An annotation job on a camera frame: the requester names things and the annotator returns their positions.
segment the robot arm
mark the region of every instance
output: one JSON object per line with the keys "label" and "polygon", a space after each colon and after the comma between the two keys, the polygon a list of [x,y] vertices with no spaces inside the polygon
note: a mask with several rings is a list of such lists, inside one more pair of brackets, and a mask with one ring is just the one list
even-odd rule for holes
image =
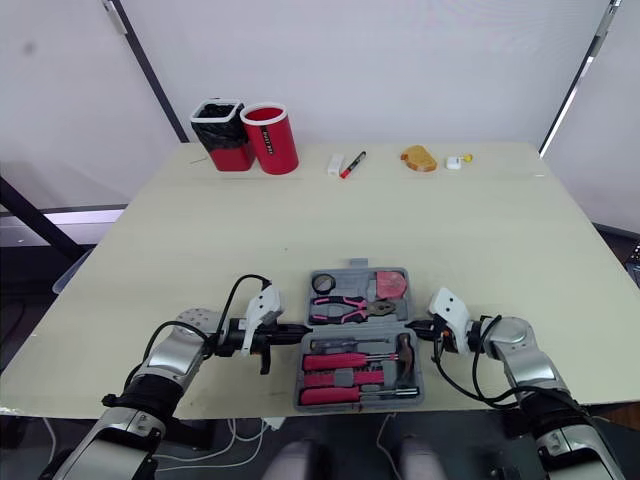
{"label": "robot arm", "polygon": [[302,325],[278,325],[276,319],[281,313],[280,294],[271,285],[249,302],[246,319],[225,322],[219,336],[215,335],[219,314],[202,308],[181,313],[169,323],[177,323],[169,336],[132,371],[122,394],[104,397],[102,403],[108,409],[75,450],[66,458],[54,460],[40,478],[154,478],[157,462],[152,455],[202,361],[212,353],[260,353],[261,372],[268,373],[265,359],[269,358],[270,345],[299,343],[308,331]]}
{"label": "robot arm", "polygon": [[[181,313],[176,321],[210,335],[218,326],[218,319],[219,315],[209,310],[194,308]],[[137,367],[122,395],[111,394],[103,399],[109,408],[76,449],[62,464],[50,465],[41,478],[153,478],[157,463],[151,455],[206,351],[204,339],[194,331],[173,327]]]}
{"label": "robot arm", "polygon": [[[434,295],[429,310],[444,321],[454,337],[452,347],[459,353],[478,348],[482,334],[491,325],[487,320],[472,321],[464,303],[445,288]],[[518,406],[529,418],[540,459],[551,478],[624,479],[586,412],[570,407],[577,404],[551,359],[538,348],[527,321],[501,319],[479,347],[488,357],[504,364],[511,387],[534,387],[515,395]]]}

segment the yellow object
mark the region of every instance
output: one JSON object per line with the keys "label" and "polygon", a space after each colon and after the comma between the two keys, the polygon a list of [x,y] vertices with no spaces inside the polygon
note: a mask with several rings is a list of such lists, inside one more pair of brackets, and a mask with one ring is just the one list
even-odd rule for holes
{"label": "yellow object", "polygon": [[407,167],[417,172],[431,172],[438,167],[438,162],[422,145],[413,145],[407,148],[402,152],[400,158],[407,164]]}

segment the black cable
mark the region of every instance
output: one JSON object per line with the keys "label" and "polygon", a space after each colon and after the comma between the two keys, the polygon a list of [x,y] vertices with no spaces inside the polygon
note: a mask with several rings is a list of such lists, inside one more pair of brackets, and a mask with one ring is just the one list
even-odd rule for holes
{"label": "black cable", "polygon": [[481,402],[485,403],[486,405],[488,405],[489,407],[500,409],[500,410],[507,410],[507,409],[511,409],[511,408],[517,407],[518,406],[518,402],[512,402],[512,403],[508,403],[508,404],[505,404],[505,405],[500,405],[497,402],[501,402],[502,400],[505,400],[505,399],[509,398],[510,396],[516,394],[516,393],[524,393],[524,392],[538,393],[540,395],[544,395],[546,397],[552,398],[552,399],[562,403],[563,405],[568,407],[570,410],[573,410],[578,415],[580,415],[580,417],[591,428],[593,428],[596,431],[596,433],[602,439],[602,442],[603,442],[605,448],[609,451],[609,454],[611,455],[613,460],[619,466],[620,465],[620,461],[618,460],[618,458],[617,458],[617,456],[615,454],[615,451],[611,447],[611,444],[609,443],[609,441],[607,440],[605,435],[602,433],[602,431],[600,430],[598,425],[593,421],[593,418],[591,417],[589,412],[584,407],[582,407],[578,402],[576,402],[573,398],[571,398],[570,396],[568,397],[566,393],[561,392],[559,390],[553,390],[553,389],[549,389],[549,388],[537,387],[537,386],[534,386],[534,385],[520,385],[520,386],[512,387],[512,388],[508,389],[507,391],[505,391],[505,392],[503,392],[500,395],[497,395],[495,397],[487,397],[487,396],[484,395],[484,393],[480,389],[480,383],[478,382],[478,362],[479,362],[479,358],[480,358],[480,352],[482,350],[482,346],[484,345],[484,342],[485,342],[487,336],[489,335],[491,330],[501,320],[502,320],[502,315],[497,315],[491,321],[491,323],[487,326],[486,330],[484,332],[482,332],[482,335],[480,336],[480,341],[478,342],[478,346],[477,346],[476,351],[475,351],[474,356],[473,356],[473,367],[472,367],[472,371],[471,371],[471,377],[472,377],[473,386],[475,387],[477,395],[474,395],[473,393],[469,392],[465,388],[463,388],[460,385],[458,385],[451,377],[449,377],[449,375],[447,375],[447,373],[442,368],[442,365],[440,364],[442,351],[439,349],[439,343],[442,341],[442,339],[441,339],[442,332],[438,332],[435,340],[433,341],[433,357],[432,357],[432,360],[436,364],[436,367],[438,368],[438,371],[440,372],[440,375],[442,375],[442,377],[453,388],[455,388],[458,392],[462,393],[463,395],[465,395],[465,396],[467,396],[469,398],[472,398],[474,400],[481,401]]}
{"label": "black cable", "polygon": [[264,290],[269,285],[271,285],[271,280],[263,277],[262,275],[255,275],[253,273],[248,273],[247,275],[243,275],[238,280],[236,280],[236,283],[234,283],[233,287],[231,288],[231,292],[229,292],[229,296],[227,297],[227,303],[225,303],[224,309],[222,310],[222,315],[220,315],[220,323],[218,323],[218,328],[216,329],[216,333],[214,335],[211,335],[211,337],[209,338],[209,346],[212,351],[215,351],[215,348],[218,345],[218,339],[220,338],[220,333],[222,332],[224,321],[227,318],[227,313],[229,313],[229,307],[231,307],[233,296],[236,294],[236,290],[238,289],[238,286],[240,286],[240,284],[247,278],[255,278],[256,280],[260,280],[262,282],[262,290]]}
{"label": "black cable", "polygon": [[190,332],[193,332],[196,335],[198,335],[204,342],[203,359],[207,360],[208,358],[210,358],[211,355],[213,355],[213,353],[215,353],[216,346],[218,345],[218,338],[220,338],[220,332],[222,331],[222,326],[224,325],[224,320],[227,317],[227,313],[229,312],[229,307],[231,306],[231,302],[232,302],[233,297],[234,297],[234,295],[236,293],[236,290],[238,289],[238,286],[242,283],[242,281],[246,280],[247,278],[255,278],[257,280],[260,280],[262,282],[262,290],[264,290],[269,285],[271,285],[271,281],[269,279],[263,277],[262,275],[256,275],[256,274],[253,274],[253,273],[249,273],[247,275],[243,275],[240,278],[238,278],[238,280],[236,280],[236,283],[233,285],[233,288],[231,288],[231,292],[229,292],[229,296],[227,297],[227,303],[225,304],[224,309],[222,310],[222,315],[220,316],[220,321],[218,323],[218,328],[216,329],[216,332],[211,336],[207,336],[207,334],[205,334],[199,328],[196,328],[193,325],[190,325],[190,324],[185,323],[185,322],[180,322],[178,320],[171,320],[171,321],[168,321],[168,322],[164,322],[162,325],[160,325],[158,328],[156,328],[155,332],[153,332],[153,335],[151,335],[151,338],[147,342],[147,346],[144,349],[144,355],[142,357],[142,362],[140,362],[138,365],[133,367],[133,369],[129,372],[129,375],[127,375],[127,378],[126,378],[126,380],[124,382],[124,388],[126,389],[129,386],[129,384],[131,383],[131,380],[133,380],[133,377],[134,377],[135,373],[138,371],[140,366],[144,363],[144,361],[151,354],[151,349],[153,348],[153,344],[155,343],[156,339],[158,338],[158,335],[160,334],[160,332],[163,329],[165,329],[166,327],[168,327],[168,326],[173,325],[173,326],[182,327],[182,328],[185,328],[185,329],[189,330]]}
{"label": "black cable", "polygon": [[165,328],[167,328],[169,326],[172,326],[172,325],[173,326],[177,326],[177,327],[185,328],[186,330],[189,330],[190,332],[193,332],[196,335],[198,335],[202,339],[202,341],[204,342],[204,345],[205,345],[204,359],[206,360],[207,358],[209,358],[211,356],[211,351],[207,347],[209,337],[202,330],[200,330],[199,328],[194,327],[193,325],[190,325],[190,324],[185,323],[185,322],[180,322],[178,320],[170,320],[168,322],[164,322],[162,325],[160,325],[158,328],[156,328],[155,332],[153,332],[153,335],[151,335],[151,338],[147,342],[147,346],[144,349],[144,355],[142,357],[142,362],[140,362],[138,365],[133,367],[133,369],[129,372],[129,375],[127,375],[127,379],[124,381],[124,388],[125,389],[129,386],[129,384],[131,383],[131,380],[133,380],[133,376],[135,375],[136,371],[138,371],[140,366],[149,357],[149,354],[151,353],[151,349],[153,348],[153,344],[156,342],[156,338],[158,338],[158,335],[160,334],[160,332],[162,330],[164,330]]}
{"label": "black cable", "polygon": [[[492,322],[489,324],[489,326],[487,327],[487,329],[482,333],[482,336],[480,337],[480,341],[478,344],[478,348],[476,349],[476,352],[474,354],[474,367],[475,370],[472,371],[472,380],[474,381],[474,387],[477,385],[477,389],[476,391],[478,392],[479,390],[479,383],[478,383],[478,379],[477,379],[477,366],[478,366],[478,359],[480,357],[480,349],[482,348],[482,345],[484,344],[485,339],[487,338],[489,332],[491,331],[491,329],[498,323],[500,322],[500,320],[502,320],[502,316],[498,315],[496,316]],[[513,402],[513,403],[509,403],[506,405],[499,405],[497,402],[501,402],[502,400],[510,397],[511,395],[515,394],[515,393],[522,393],[522,392],[533,392],[533,393],[539,393],[541,395],[546,395],[547,397],[551,397],[554,400],[557,400],[559,402],[564,403],[567,407],[569,407],[570,409],[579,412],[581,415],[585,415],[585,411],[580,407],[580,405],[571,400],[567,400],[566,396],[564,396],[562,393],[557,392],[555,390],[551,390],[551,389],[547,389],[547,388],[542,388],[542,387],[536,387],[533,385],[521,385],[521,386],[517,386],[517,387],[513,387],[510,388],[509,390],[507,390],[506,392],[501,393],[500,395],[496,396],[496,397],[486,397],[482,394],[482,391],[480,390],[478,392],[478,394],[474,394],[470,391],[468,391],[467,389],[465,389],[464,387],[460,386],[458,383],[455,382],[455,380],[453,380],[449,375],[447,375],[447,373],[444,371],[444,368],[441,365],[441,357],[442,357],[442,351],[439,349],[439,344],[441,342],[441,338],[438,337],[434,342],[433,342],[433,357],[432,360],[433,362],[436,364],[436,367],[438,369],[438,372],[440,372],[440,375],[442,375],[442,377],[447,381],[447,383],[449,383],[449,385],[451,385],[453,388],[455,388],[458,392],[462,393],[463,395],[479,401],[479,402],[483,402],[484,404],[486,404],[487,406],[491,407],[491,408],[496,408],[496,409],[500,409],[500,410],[506,410],[506,409],[510,409],[510,408],[514,408],[518,406],[518,402]]]}
{"label": "black cable", "polygon": [[[158,335],[160,334],[160,332],[162,330],[164,330],[165,328],[171,326],[171,325],[174,325],[176,327],[182,327],[182,328],[185,328],[185,329],[189,330],[190,332],[195,333],[196,335],[198,335],[202,339],[202,341],[204,342],[205,346],[207,345],[207,341],[209,340],[209,337],[207,336],[206,333],[204,333],[199,328],[196,328],[196,327],[194,327],[193,325],[191,325],[189,323],[180,322],[178,320],[169,320],[168,322],[164,322],[162,325],[160,325],[158,328],[156,328],[156,331],[153,332],[153,335],[151,335],[151,338],[147,342],[147,347],[144,349],[144,356],[142,357],[142,361],[143,362],[147,359],[147,357],[151,353],[151,349],[153,348],[153,344],[156,342],[156,338],[158,338]],[[208,349],[205,350],[204,358],[207,359],[210,356],[211,356],[211,353],[208,352]]]}
{"label": "black cable", "polygon": [[495,327],[501,320],[502,320],[502,315],[497,315],[493,320],[491,320],[491,323],[489,323],[489,326],[486,328],[486,330],[482,332],[482,335],[480,336],[480,341],[478,342],[478,346],[473,355],[473,366],[471,367],[471,380],[473,381],[473,387],[476,389],[476,393],[481,402],[484,402],[490,407],[496,408],[498,410],[508,410],[510,408],[517,407],[518,402],[511,402],[511,403],[507,403],[506,405],[499,405],[491,401],[487,396],[485,396],[485,394],[480,389],[480,383],[478,382],[478,362],[480,360],[480,353],[482,352],[482,346],[484,345],[484,341],[486,340],[487,336],[489,335],[493,327]]}
{"label": "black cable", "polygon": [[440,360],[441,360],[441,356],[442,356],[442,351],[439,348],[439,344],[440,344],[440,339],[436,339],[433,341],[433,357],[431,357],[431,360],[433,360],[433,363],[436,364],[436,367],[438,368],[438,372],[440,372],[440,375],[442,375],[442,378],[444,378],[447,383],[449,383],[449,385],[451,385],[453,388],[455,388],[458,392],[462,393],[463,395],[473,399],[473,400],[477,400],[477,401],[481,401],[480,397],[478,397],[477,395],[471,393],[469,390],[465,389],[464,387],[461,387],[460,385],[458,385],[455,380],[453,380],[449,375],[447,375],[447,373],[444,371],[444,368],[442,368],[442,365],[440,364]]}

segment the white cable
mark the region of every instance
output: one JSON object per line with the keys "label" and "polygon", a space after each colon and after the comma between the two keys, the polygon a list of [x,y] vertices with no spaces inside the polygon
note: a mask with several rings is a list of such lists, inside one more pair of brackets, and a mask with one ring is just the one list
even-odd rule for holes
{"label": "white cable", "polygon": [[396,468],[396,464],[393,462],[393,458],[391,457],[391,454],[389,453],[389,450],[387,450],[386,448],[384,448],[382,446],[382,444],[380,443],[380,437],[382,437],[382,432],[384,431],[384,427],[387,425],[387,422],[389,421],[390,418],[395,418],[396,414],[395,413],[389,413],[386,417],[384,417],[384,421],[382,422],[382,425],[380,426],[380,430],[378,431],[378,436],[376,438],[376,447],[378,447],[378,450],[380,450],[382,453],[384,453],[384,456],[387,457],[387,460],[389,460],[389,463],[391,464],[391,468],[393,469],[393,473],[395,474],[397,480],[402,480],[402,477],[400,476],[400,473],[398,472],[398,469]]}
{"label": "white cable", "polygon": [[236,433],[236,440],[240,442],[253,442],[256,438],[259,438],[264,432],[269,428],[269,424],[264,420],[260,420],[260,431],[256,433],[253,437],[241,437]]}
{"label": "white cable", "polygon": [[214,457],[217,457],[218,455],[222,455],[223,453],[227,453],[231,449],[231,447],[233,447],[233,444],[236,441],[236,420],[235,419],[231,421],[227,420],[227,425],[229,427],[229,433],[231,433],[231,439],[229,440],[229,443],[227,444],[227,446],[224,447],[222,450],[219,450],[214,453],[210,453],[203,457],[182,458],[182,457],[174,457],[172,455],[154,455],[153,458],[164,458],[167,460],[175,460],[176,462],[188,463],[188,462],[199,462],[201,460],[209,460],[210,458],[214,458]]}
{"label": "white cable", "polygon": [[53,457],[56,454],[56,449],[58,448],[58,439],[56,438],[53,428],[51,428],[49,419],[42,417],[42,421],[44,422],[45,427],[47,427],[47,430],[49,430],[49,435],[51,435],[51,453],[49,453],[49,463],[51,463],[51,460],[53,460]]}
{"label": "white cable", "polygon": [[251,461],[253,461],[254,458],[256,458],[258,456],[258,453],[260,453],[260,448],[262,447],[262,438],[264,437],[264,430],[260,429],[260,433],[258,434],[258,446],[256,447],[255,451],[253,452],[253,455],[251,455],[249,458],[247,458],[246,460],[243,460],[242,462],[238,462],[238,463],[232,463],[229,465],[183,465],[180,467],[170,467],[170,468],[161,468],[159,470],[156,470],[156,472],[169,472],[171,470],[187,470],[187,469],[194,469],[194,468],[233,468],[233,467],[241,467],[242,465],[246,465],[247,463],[250,463]]}

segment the red pen holder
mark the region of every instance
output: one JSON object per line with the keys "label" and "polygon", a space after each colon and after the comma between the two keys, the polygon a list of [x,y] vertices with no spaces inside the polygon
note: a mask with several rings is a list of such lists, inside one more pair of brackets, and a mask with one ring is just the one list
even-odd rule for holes
{"label": "red pen holder", "polygon": [[293,142],[287,109],[280,103],[256,103],[245,107],[240,118],[258,162],[271,175],[296,169],[298,154]]}

